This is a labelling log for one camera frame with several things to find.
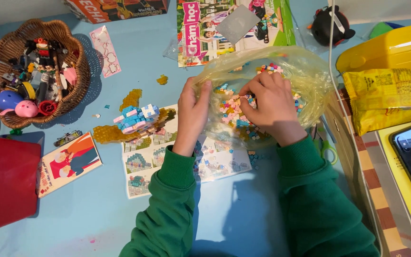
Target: black toy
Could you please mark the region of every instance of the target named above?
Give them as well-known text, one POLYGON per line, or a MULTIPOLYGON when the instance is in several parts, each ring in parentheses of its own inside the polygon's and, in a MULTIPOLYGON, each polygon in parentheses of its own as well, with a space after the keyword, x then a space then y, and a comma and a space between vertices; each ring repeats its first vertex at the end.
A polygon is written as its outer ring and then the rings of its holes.
MULTIPOLYGON (((331 14, 332 6, 318 9, 315 14, 315 20, 311 25, 311 31, 315 40, 323 46, 329 46, 329 36, 331 32, 331 14)), ((339 12, 339 6, 334 9, 334 32, 333 45, 340 44, 345 39, 350 39, 355 35, 355 31, 350 29, 347 18, 339 12)))

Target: wicker basket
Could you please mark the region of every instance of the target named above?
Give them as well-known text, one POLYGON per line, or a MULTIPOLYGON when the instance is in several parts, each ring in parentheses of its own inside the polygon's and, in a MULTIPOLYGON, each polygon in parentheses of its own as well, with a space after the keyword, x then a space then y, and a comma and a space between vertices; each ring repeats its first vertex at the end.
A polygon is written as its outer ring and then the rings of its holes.
POLYGON ((14 112, 9 112, 4 116, 0 116, 3 124, 11 129, 19 129, 31 123, 47 123, 54 118, 69 112, 80 103, 85 96, 90 83, 90 71, 86 56, 83 52, 83 46, 79 40, 71 35, 69 27, 61 20, 43 22, 39 19, 27 20, 16 31, 5 35, 0 40, 0 83, 4 81, 1 77, 4 73, 17 74, 10 65, 6 65, 7 61, 22 55, 23 51, 26 49, 26 40, 33 40, 35 38, 55 39, 69 50, 67 55, 59 55, 58 62, 60 67, 64 61, 68 64, 71 61, 75 62, 77 83, 74 86, 68 87, 69 94, 62 98, 58 103, 55 112, 49 116, 42 116, 39 114, 33 118, 22 118, 14 112), (74 50, 78 50, 78 58, 73 55, 74 50))

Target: cable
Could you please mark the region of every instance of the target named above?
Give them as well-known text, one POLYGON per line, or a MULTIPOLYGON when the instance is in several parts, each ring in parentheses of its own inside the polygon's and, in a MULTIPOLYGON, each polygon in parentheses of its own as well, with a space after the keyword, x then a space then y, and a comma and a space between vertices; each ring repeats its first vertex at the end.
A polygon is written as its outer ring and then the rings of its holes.
MULTIPOLYGON (((330 30, 330 35, 329 35, 329 55, 328 55, 329 76, 331 77, 331 80, 332 80, 332 82, 333 82, 334 91, 336 92, 337 99, 339 100, 340 108, 342 109, 343 113, 346 114, 347 112, 345 111, 345 107, 343 106, 342 101, 340 101, 341 97, 340 97, 339 91, 337 90, 337 85, 336 85, 336 83, 335 83, 335 81, 334 81, 333 67, 332 67, 333 36, 334 36, 334 16, 336 15, 336 14, 335 14, 335 9, 336 9, 335 2, 336 2, 335 0, 332 0, 332 1, 331 1, 331 5, 332 5, 332 10, 331 10, 331 30, 330 30)), ((347 125, 348 125, 348 128, 350 129, 350 132, 352 132, 352 131, 353 131, 353 127, 351 126, 350 119, 348 118, 347 115, 345 115, 345 119, 346 119, 346 121, 347 121, 347 125)), ((358 154, 359 151, 358 151, 358 149, 357 149, 356 140, 354 139, 354 136, 353 136, 353 135, 351 135, 351 139, 352 139, 352 141, 353 141, 353 145, 354 145, 354 149, 355 149, 355 151, 356 151, 356 154, 358 154)), ((366 186, 366 190, 365 190, 365 191, 366 191, 367 200, 368 200, 368 202, 369 202, 369 206, 372 208, 372 200, 370 199, 370 195, 369 195, 369 187, 368 187, 367 182, 366 182, 366 179, 365 179, 365 177, 364 177, 364 172, 362 172, 362 164, 361 164, 361 160, 360 160, 359 156, 357 157, 357 161, 358 161, 358 163, 359 163, 359 171, 360 171, 360 173, 361 173, 362 180, 364 181, 364 185, 366 186)), ((376 219, 376 217, 375 217, 375 213, 374 213, 374 210, 373 210, 373 209, 371 210, 371 212, 372 212, 372 218, 373 218, 373 220, 374 220, 375 232, 377 233, 377 239, 378 239, 378 242, 379 242, 379 244, 380 244, 380 257, 383 257, 383 244, 382 244, 382 242, 381 242, 380 233, 379 233, 379 231, 378 231, 377 219, 376 219)))

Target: blue table surface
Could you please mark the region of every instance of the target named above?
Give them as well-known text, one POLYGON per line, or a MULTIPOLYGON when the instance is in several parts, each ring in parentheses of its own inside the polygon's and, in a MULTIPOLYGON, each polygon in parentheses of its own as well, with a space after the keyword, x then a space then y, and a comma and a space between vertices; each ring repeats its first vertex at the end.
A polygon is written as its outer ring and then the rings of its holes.
MULTIPOLYGON (((326 5, 326 1, 323 2, 292 1, 297 24, 307 24, 315 10, 326 5)), ((134 88, 143 90, 142 106, 175 104, 186 78, 203 69, 191 67, 186 71, 162 56, 169 40, 177 33, 175 9, 175 2, 171 1, 165 15, 95 25, 77 20, 73 14, 43 18, 65 21, 72 34, 81 40, 90 63, 91 84, 85 98, 70 113, 48 124, 29 126, 23 132, 44 132, 44 153, 48 153, 54 149, 56 138, 67 132, 89 131, 95 126, 112 124, 113 118, 119 115, 123 97, 134 88), (88 35, 103 25, 108 28, 122 68, 122 72, 106 79, 99 70, 88 35), (169 77, 167 85, 156 82, 161 74, 169 77), (110 109, 104 108, 105 105, 110 105, 110 109), (92 118, 93 114, 100 114, 101 118, 92 118)), ((0 26, 0 38, 21 23, 0 26)), ((411 20, 398 23, 411 25, 411 20)), ((362 34, 370 26, 354 25, 352 28, 362 34)), ((333 51, 333 59, 361 42, 354 37, 339 45, 333 51)), ((327 60, 327 53, 321 57, 327 60)), ((9 131, 0 123, 0 134, 9 131)), ((37 218, 0 228, 0 257, 108 257, 119 254, 130 240, 136 214, 148 207, 149 196, 128 200, 119 144, 98 143, 97 148, 103 166, 42 198, 37 218)), ((240 257, 289 255, 275 179, 280 164, 274 148, 262 149, 259 153, 272 157, 259 161, 259 170, 197 186, 194 254, 220 251, 240 257)), ((349 196, 340 163, 334 168, 340 174, 337 183, 349 196)))

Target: green sweatshirt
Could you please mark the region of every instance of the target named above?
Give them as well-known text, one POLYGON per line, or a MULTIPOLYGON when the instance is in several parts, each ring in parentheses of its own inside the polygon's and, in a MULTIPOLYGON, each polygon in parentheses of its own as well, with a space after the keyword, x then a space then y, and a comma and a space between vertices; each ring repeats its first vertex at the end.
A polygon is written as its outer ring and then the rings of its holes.
MULTIPOLYGON (((148 186, 150 206, 137 214, 131 241, 120 257, 183 257, 193 243, 194 157, 166 149, 161 169, 148 186)), ((334 180, 331 164, 322 159, 310 137, 277 149, 282 161, 278 180, 280 204, 293 257, 376 257, 374 235, 362 214, 334 180)))

